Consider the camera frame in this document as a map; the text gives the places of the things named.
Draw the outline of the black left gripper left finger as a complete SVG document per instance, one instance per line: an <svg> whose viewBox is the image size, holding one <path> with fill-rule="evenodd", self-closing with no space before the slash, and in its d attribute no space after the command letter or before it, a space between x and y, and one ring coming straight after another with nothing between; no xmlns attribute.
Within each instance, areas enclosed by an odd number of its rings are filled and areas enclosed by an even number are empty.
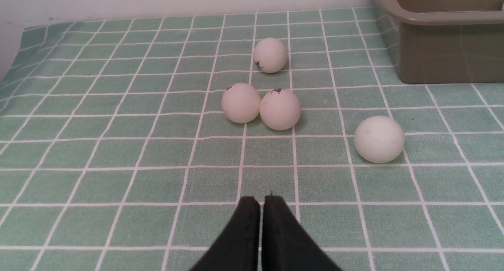
<svg viewBox="0 0 504 271"><path fill-rule="evenodd" d="M252 196L243 196L205 254L191 271L256 271L261 209Z"/></svg>

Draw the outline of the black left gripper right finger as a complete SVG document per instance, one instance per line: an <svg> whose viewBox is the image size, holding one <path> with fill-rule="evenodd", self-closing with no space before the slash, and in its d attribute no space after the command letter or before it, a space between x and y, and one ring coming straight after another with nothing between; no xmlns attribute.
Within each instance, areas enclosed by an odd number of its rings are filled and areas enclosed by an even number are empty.
<svg viewBox="0 0 504 271"><path fill-rule="evenodd" d="M278 195L267 195L263 205L261 265L263 271L341 270Z"/></svg>

